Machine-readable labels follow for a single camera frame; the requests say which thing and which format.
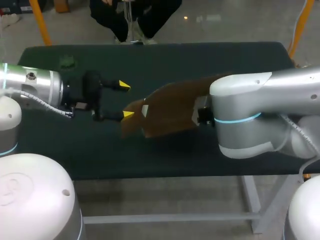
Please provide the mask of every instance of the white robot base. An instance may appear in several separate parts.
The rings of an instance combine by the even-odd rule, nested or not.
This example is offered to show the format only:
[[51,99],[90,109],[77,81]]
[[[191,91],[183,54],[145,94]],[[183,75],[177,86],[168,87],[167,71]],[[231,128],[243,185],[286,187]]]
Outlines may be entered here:
[[0,158],[1,240],[86,240],[66,170],[37,154]]

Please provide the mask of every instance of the table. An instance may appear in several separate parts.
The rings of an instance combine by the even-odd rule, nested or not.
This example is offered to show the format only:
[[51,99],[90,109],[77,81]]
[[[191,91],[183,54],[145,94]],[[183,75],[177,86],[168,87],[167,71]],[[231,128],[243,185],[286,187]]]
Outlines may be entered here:
[[[72,69],[61,69],[65,55],[74,58]],[[18,64],[59,71],[64,80],[80,79],[86,70],[98,70],[106,78],[128,83],[132,87],[129,93],[103,92],[102,105],[112,111],[122,110],[171,82],[294,67],[277,42],[31,47]],[[18,151],[54,159],[73,180],[243,176],[250,208],[249,213],[235,214],[85,217],[86,224],[250,219],[253,232],[262,233],[277,213],[277,206],[288,201],[293,179],[304,162],[278,153],[229,159],[221,154],[216,131],[209,126],[154,139],[145,139],[141,133],[121,139],[118,123],[93,122],[84,112],[72,120],[36,110],[24,110],[22,116]],[[307,171],[320,172],[320,164],[313,164]],[[261,207],[252,175],[291,176],[279,178],[270,200]]]

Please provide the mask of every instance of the black pants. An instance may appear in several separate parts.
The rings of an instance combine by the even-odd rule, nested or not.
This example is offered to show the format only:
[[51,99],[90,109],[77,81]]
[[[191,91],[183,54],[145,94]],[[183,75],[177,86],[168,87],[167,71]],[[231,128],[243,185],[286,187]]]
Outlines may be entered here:
[[[132,2],[132,15],[138,17],[138,24],[147,38],[153,38],[170,16],[180,7],[182,0],[135,0]],[[102,0],[90,0],[91,17],[102,26],[113,31],[120,42],[128,36],[128,23],[124,14],[116,13],[117,0],[112,6]]]

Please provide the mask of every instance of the yellow fingertip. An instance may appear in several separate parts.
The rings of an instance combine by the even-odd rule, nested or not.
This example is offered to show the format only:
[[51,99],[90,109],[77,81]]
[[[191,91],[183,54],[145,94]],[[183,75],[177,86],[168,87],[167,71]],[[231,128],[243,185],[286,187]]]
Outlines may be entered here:
[[119,80],[119,85],[121,86],[121,87],[124,87],[124,88],[131,88],[128,84],[126,84],[126,83],[124,83],[123,81],[121,81],[121,80]]
[[126,120],[131,118],[135,113],[133,111],[123,111],[123,119]]

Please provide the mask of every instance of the screw hole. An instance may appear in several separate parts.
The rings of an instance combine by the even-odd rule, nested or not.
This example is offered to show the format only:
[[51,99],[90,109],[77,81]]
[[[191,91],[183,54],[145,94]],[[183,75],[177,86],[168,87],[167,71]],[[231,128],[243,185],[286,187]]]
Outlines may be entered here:
[[62,190],[62,194],[65,196],[70,196],[70,192],[67,189]]

